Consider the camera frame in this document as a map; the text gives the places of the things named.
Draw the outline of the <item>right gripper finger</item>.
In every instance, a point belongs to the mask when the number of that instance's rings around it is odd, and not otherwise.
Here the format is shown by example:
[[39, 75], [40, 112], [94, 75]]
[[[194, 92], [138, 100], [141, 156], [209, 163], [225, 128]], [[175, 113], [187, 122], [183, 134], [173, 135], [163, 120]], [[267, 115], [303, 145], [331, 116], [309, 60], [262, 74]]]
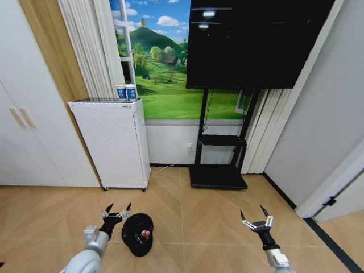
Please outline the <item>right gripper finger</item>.
[[240, 213], [241, 213], [241, 219], [242, 219], [242, 224], [247, 226], [249, 229], [254, 230], [255, 229], [255, 225], [253, 225], [252, 223], [248, 222], [243, 214], [242, 209], [239, 209]]
[[274, 217], [269, 215], [268, 211], [262, 205], [260, 205], [260, 207], [261, 207], [261, 210], [263, 211], [264, 215], [266, 216], [266, 221], [265, 221], [264, 225], [266, 227], [270, 228], [272, 226]]

